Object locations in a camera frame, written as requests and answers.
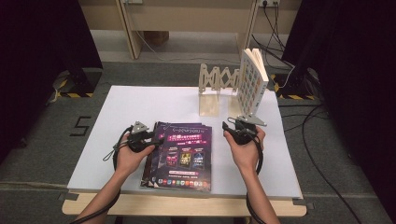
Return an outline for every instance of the book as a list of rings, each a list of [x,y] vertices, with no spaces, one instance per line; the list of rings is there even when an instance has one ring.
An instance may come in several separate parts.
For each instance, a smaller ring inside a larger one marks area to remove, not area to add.
[[[243,50],[239,72],[236,96],[241,112],[245,115],[256,114],[268,85],[268,76],[259,49]]]
[[[155,133],[164,141],[148,156],[141,187],[210,191],[212,128],[158,122]]]

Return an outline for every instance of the gray carpet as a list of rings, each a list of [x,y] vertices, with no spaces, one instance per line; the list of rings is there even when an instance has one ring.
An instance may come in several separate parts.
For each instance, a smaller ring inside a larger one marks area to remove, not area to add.
[[[200,64],[104,63],[104,68],[92,98],[62,97],[48,105],[26,136],[27,147],[14,148],[1,164],[0,223],[70,222],[74,217],[62,213],[63,202],[58,197],[66,192],[65,186],[110,86],[197,86]],[[320,101],[279,99],[282,116],[307,115],[314,107],[306,105],[317,104]],[[391,223],[361,168],[348,157],[347,148],[325,109],[323,106],[316,111],[322,112],[318,114],[320,118],[314,117],[304,126],[310,154],[363,223]],[[85,135],[84,129],[75,128],[80,117],[89,117],[79,123],[89,126]],[[302,124],[304,118],[283,118],[285,130]],[[302,127],[286,131],[286,139],[303,195],[313,208],[304,217],[282,217],[282,223],[356,223],[309,159]],[[39,185],[32,187],[24,185],[25,182]],[[107,223],[114,223],[114,217]]]

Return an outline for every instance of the forearm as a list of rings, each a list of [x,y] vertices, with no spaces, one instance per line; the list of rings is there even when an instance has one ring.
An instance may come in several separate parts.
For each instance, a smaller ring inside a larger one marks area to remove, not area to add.
[[[128,175],[116,172],[111,176],[103,188],[96,194],[87,207],[81,212],[77,219],[95,213],[108,205],[118,194],[122,184]],[[87,220],[84,223],[105,223],[107,211],[98,217]]]
[[[241,171],[241,175],[247,187],[247,196],[254,212],[265,223],[280,223],[256,172],[254,170]]]

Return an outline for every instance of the white tabletop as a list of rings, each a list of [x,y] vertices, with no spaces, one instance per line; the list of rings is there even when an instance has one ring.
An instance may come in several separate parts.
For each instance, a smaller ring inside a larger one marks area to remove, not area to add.
[[[96,192],[114,173],[112,160],[103,161],[120,138],[121,133],[137,120],[152,131],[156,121],[202,122],[213,128],[212,190],[206,196],[242,196],[246,188],[227,141],[222,136],[221,123],[228,117],[229,95],[219,96],[219,116],[199,116],[198,88],[112,86],[81,153],[68,188]],[[292,165],[276,95],[266,91],[256,116],[267,123],[263,129],[264,160],[260,181],[268,196],[301,197],[300,186]],[[147,189],[140,187],[144,161],[128,177],[123,191],[149,194],[203,194],[185,190]]]

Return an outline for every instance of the power outlet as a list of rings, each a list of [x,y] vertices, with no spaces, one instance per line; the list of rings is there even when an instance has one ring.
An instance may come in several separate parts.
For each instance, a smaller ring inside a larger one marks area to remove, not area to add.
[[[260,1],[259,7],[262,7],[262,2],[264,0],[259,0],[259,1]],[[267,1],[267,7],[276,7],[276,4],[279,7],[280,0],[266,0],[266,1]]]

